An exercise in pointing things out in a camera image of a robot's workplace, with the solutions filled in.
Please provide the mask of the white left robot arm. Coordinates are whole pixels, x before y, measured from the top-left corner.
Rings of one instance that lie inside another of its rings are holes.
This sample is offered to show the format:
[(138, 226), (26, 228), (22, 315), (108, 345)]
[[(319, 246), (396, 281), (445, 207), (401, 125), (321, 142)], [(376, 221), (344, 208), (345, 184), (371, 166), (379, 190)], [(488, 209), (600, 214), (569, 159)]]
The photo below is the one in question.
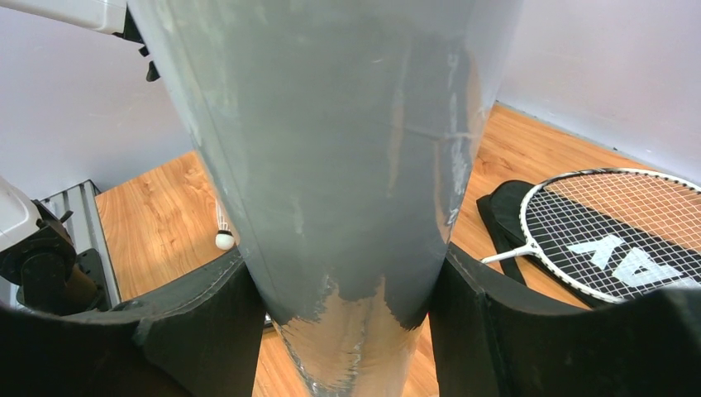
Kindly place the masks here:
[(129, 1), (1, 4), (1, 298), (121, 300), (95, 198), (187, 142)]

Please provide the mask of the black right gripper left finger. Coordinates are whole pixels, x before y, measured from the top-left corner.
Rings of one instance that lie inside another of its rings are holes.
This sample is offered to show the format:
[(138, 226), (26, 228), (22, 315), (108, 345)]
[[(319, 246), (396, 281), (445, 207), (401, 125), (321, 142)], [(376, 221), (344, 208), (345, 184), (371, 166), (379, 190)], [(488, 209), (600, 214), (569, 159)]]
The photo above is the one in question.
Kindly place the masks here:
[(238, 250), (107, 312), (1, 309), (4, 396), (249, 396), (265, 308)]

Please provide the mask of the white shuttlecock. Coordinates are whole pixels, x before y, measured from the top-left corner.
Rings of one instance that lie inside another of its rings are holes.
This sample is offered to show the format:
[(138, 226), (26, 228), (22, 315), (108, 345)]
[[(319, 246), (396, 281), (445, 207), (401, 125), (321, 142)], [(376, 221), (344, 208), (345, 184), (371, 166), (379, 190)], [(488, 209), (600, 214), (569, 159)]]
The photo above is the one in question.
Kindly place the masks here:
[(228, 222), (228, 217), (218, 199), (215, 200), (215, 211), (217, 220), (217, 234), (215, 236), (215, 245), (222, 251), (229, 251), (236, 244), (231, 226)]

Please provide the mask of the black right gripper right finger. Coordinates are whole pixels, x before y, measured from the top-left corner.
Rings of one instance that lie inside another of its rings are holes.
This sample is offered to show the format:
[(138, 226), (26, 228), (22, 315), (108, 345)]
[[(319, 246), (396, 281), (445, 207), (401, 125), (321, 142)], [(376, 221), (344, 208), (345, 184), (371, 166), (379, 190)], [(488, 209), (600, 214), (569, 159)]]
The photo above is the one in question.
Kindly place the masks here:
[(697, 396), (700, 293), (583, 310), (451, 246), (429, 309), (442, 396)]

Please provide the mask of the white shuttlecock tube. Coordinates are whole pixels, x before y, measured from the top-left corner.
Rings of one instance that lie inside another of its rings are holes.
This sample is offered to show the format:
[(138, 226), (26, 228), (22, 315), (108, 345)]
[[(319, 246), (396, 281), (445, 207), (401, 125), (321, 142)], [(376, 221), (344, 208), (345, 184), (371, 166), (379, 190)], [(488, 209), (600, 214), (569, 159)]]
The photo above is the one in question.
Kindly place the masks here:
[(520, 1), (130, 1), (313, 396), (399, 396)]

